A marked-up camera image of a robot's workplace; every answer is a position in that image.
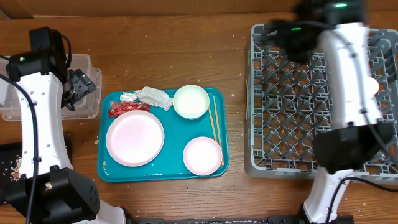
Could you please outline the large white plate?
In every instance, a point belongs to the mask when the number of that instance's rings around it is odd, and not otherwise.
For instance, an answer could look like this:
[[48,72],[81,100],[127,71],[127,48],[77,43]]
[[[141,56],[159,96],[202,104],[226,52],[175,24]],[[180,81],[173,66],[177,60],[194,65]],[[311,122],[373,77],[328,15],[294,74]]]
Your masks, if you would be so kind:
[[129,111],[118,116],[106,133],[106,148],[119,164],[143,166],[154,160],[165,141],[159,119],[147,111]]

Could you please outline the white bowl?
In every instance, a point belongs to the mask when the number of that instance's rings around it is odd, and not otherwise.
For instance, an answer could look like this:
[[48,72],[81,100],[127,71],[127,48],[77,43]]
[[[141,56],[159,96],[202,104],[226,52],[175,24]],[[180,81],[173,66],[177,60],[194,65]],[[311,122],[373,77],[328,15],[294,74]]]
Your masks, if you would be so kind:
[[209,105],[208,93],[197,85],[185,85],[173,97],[174,110],[185,119],[198,119],[208,111]]

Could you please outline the rice and peanut shells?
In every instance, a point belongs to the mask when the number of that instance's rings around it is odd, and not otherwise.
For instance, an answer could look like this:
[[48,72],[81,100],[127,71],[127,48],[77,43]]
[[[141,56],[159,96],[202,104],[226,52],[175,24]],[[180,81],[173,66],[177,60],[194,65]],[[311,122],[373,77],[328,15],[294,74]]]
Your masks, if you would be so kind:
[[19,180],[19,170],[22,162],[21,156],[16,156],[8,162],[3,162],[2,176],[11,182]]

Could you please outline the white cup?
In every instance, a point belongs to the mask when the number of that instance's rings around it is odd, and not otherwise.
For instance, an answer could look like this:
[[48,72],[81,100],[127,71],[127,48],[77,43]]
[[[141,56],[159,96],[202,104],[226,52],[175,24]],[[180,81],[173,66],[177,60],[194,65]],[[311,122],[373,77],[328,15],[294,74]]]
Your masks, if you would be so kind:
[[370,94],[375,95],[379,91],[379,83],[373,77],[368,77],[367,90]]

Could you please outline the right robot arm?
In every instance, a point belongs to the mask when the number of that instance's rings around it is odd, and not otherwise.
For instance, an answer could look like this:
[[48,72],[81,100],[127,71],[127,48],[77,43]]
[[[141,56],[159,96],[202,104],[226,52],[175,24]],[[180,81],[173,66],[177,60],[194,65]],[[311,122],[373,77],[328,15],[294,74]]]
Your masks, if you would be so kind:
[[294,21],[275,20],[267,39],[290,61],[305,63],[321,47],[326,57],[333,108],[331,130],[317,134],[313,150],[317,176],[296,223],[352,223],[339,217],[341,198],[357,172],[378,151],[386,151],[395,128],[377,106],[379,86],[369,69],[365,5],[362,1],[301,1]]

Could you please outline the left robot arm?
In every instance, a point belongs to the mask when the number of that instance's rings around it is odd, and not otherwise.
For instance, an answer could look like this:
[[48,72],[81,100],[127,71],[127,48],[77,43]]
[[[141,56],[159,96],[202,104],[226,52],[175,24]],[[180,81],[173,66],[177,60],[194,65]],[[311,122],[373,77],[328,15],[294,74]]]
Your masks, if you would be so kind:
[[6,202],[27,223],[133,223],[131,214],[100,199],[95,182],[73,170],[65,145],[62,108],[96,90],[72,70],[68,38],[42,27],[29,32],[31,50],[7,58],[5,82],[16,90],[21,111],[22,162]]

